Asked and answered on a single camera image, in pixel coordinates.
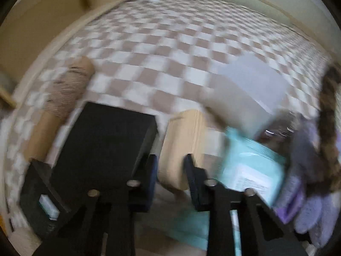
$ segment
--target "white container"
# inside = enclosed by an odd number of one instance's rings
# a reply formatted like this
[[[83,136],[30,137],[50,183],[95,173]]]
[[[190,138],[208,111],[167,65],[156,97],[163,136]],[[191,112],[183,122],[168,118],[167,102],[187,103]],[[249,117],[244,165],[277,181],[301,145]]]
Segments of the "white container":
[[[254,138],[279,109],[287,81],[251,54],[218,66],[217,73],[222,78],[204,98],[204,105],[228,126]]]

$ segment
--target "checkered tablecloth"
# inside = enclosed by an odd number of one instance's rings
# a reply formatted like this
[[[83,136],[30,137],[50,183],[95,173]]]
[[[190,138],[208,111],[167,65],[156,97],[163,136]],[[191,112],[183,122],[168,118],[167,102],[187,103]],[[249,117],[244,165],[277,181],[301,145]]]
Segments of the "checkered tablecloth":
[[[330,56],[313,41],[246,7],[219,0],[131,0],[91,22],[48,62],[19,110],[5,162],[6,198],[14,228],[27,226],[17,206],[27,163],[23,150],[38,122],[51,82],[80,55],[97,72],[59,131],[47,162],[53,164],[84,101],[156,115],[161,136],[173,113],[203,111],[208,123],[205,164],[221,155],[223,127],[199,103],[219,79],[217,62],[252,53],[290,84],[283,107],[316,114],[319,80]]]

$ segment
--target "screw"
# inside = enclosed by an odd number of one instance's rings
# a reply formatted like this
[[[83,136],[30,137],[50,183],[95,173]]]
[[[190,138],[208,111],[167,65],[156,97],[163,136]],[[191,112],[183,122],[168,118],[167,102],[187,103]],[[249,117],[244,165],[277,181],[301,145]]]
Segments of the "screw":
[[[128,187],[132,187],[132,188],[136,188],[141,184],[141,182],[139,180],[129,180],[127,182],[127,186]]]
[[[207,179],[204,181],[204,184],[208,187],[214,187],[218,184],[218,182],[214,179]]]
[[[88,196],[90,197],[98,197],[101,193],[96,189],[91,189],[88,191]]]
[[[255,190],[252,188],[247,188],[244,193],[246,196],[254,196],[256,194]]]

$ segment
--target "turquoise plastic packet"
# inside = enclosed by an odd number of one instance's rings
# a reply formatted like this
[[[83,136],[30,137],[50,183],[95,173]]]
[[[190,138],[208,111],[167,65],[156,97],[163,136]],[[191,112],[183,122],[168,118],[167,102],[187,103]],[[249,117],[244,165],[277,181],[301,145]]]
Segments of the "turquoise plastic packet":
[[[255,189],[272,206],[285,176],[285,158],[258,142],[227,128],[228,149],[215,179],[227,188],[244,191]],[[236,255],[241,255],[240,234],[236,211],[231,211]],[[209,213],[198,213],[192,205],[183,209],[174,220],[168,236],[191,246],[207,250]]]

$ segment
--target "purple plush toy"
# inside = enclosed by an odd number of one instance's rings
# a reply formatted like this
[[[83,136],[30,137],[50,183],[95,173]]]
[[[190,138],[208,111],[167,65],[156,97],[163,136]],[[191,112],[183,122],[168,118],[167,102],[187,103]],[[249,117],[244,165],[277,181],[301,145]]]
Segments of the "purple plush toy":
[[[283,223],[294,218],[295,230],[309,236],[316,248],[330,239],[341,208],[341,192],[326,191],[324,163],[318,155],[319,136],[315,120],[302,121],[290,145],[291,167],[274,206]],[[341,136],[336,146],[341,151]]]

